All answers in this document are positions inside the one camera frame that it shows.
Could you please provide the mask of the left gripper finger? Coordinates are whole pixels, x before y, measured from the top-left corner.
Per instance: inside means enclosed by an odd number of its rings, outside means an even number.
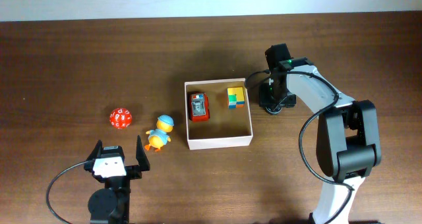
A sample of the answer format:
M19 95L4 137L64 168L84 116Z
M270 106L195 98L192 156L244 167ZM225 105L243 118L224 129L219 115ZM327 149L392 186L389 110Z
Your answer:
M142 145L142 141L139 135L136 138L136 160L138 161L138 165L141 171L150 170L150 162L145 154L144 146Z
M102 152L102 141L98 140L94 149L91 151L90 155L86 158L87 161L91 161L97 159L101 156Z

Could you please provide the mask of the colourful puzzle cube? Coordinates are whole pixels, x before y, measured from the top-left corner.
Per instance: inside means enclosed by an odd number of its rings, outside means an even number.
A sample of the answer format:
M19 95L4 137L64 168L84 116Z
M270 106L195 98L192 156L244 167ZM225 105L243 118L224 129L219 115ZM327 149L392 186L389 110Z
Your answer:
M227 89L227 106L229 109L241 108L245 105L245 93L243 87Z

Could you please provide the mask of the red toy truck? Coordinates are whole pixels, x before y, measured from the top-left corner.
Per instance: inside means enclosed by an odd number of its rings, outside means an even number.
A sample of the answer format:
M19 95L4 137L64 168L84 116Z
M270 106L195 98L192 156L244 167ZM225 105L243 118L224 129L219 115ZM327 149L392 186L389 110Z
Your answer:
M205 93L189 95L189 118L192 122L205 122L210 119L209 102Z

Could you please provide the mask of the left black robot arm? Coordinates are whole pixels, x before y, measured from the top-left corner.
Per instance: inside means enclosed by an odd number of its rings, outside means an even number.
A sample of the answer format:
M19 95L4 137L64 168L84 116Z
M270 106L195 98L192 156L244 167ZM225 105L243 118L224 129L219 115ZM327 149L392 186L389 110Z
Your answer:
M125 165L121 146L104 147L98 141L84 164L84 170L92 174L104 187L93 193L88 201L91 223L128 223L131 197L131 181L142 178L150 170L150 163L136 138L136 165Z

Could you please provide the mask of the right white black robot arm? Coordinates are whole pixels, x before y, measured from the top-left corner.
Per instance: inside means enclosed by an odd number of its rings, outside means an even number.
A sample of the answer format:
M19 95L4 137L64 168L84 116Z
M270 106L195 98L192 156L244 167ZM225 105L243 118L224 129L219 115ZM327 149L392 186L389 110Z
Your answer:
M357 190L382 157L375 105L343 94L308 58L293 58L284 43L270 46L264 55L269 76L260 83L259 105L277 115L300 99L312 112L298 137L304 165L322 181L309 223L348 223ZM313 121L318 123L316 158L321 174L310 166L303 149L305 130Z

